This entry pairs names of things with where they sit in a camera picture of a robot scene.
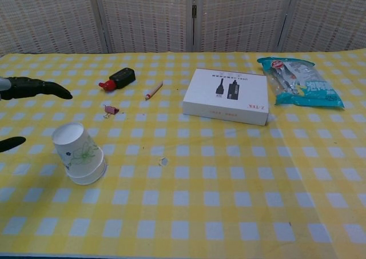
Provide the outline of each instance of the black cable image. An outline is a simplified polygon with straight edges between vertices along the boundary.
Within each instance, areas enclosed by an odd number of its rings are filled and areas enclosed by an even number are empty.
[[[239,85],[237,84],[236,80],[229,85],[228,91],[228,99],[238,100],[239,96]]]
[[[223,82],[224,82],[224,79],[221,79],[221,83],[219,84],[219,86],[216,89],[216,94],[223,95],[223,93],[224,93],[224,86],[222,85]]]

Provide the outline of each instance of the pencil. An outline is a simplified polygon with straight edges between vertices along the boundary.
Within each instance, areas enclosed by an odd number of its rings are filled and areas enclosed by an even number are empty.
[[[145,96],[145,100],[150,99],[161,87],[162,87],[162,82],[160,82],[154,89],[149,91],[149,93]]]

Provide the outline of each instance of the tablecloth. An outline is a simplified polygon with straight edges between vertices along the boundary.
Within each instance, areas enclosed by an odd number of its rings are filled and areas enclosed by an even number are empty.
[[[275,106],[266,126],[182,114],[195,68],[261,74],[259,57],[307,59],[345,109]],[[0,75],[73,94],[0,101],[0,252],[174,258],[364,258],[366,49],[336,53],[8,54]],[[106,94],[123,67],[137,80]],[[148,101],[147,90],[164,86]],[[103,105],[120,112],[103,117]],[[81,122],[108,161],[67,178],[51,142]],[[166,157],[168,164],[160,166]]]

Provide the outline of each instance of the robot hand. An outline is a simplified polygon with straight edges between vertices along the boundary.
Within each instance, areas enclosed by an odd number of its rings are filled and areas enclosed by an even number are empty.
[[[0,99],[26,98],[37,94],[53,94],[62,99],[72,99],[73,97],[67,89],[54,82],[28,77],[0,77]],[[25,141],[24,137],[11,137],[0,141],[0,152],[12,149]]]

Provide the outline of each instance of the small debris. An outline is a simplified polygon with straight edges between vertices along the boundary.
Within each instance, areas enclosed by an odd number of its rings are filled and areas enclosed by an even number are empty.
[[[168,164],[168,159],[165,157],[162,157],[159,159],[159,165],[160,166],[166,166]]]

